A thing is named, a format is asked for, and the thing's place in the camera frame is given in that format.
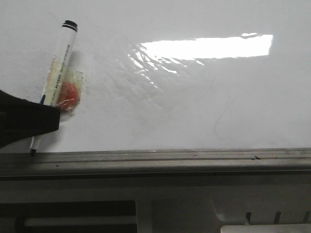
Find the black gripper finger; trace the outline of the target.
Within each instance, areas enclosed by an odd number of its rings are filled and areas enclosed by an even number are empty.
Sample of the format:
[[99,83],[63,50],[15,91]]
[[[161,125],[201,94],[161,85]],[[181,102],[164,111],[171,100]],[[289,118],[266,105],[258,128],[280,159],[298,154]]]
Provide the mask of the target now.
[[60,110],[0,92],[0,147],[59,129]]

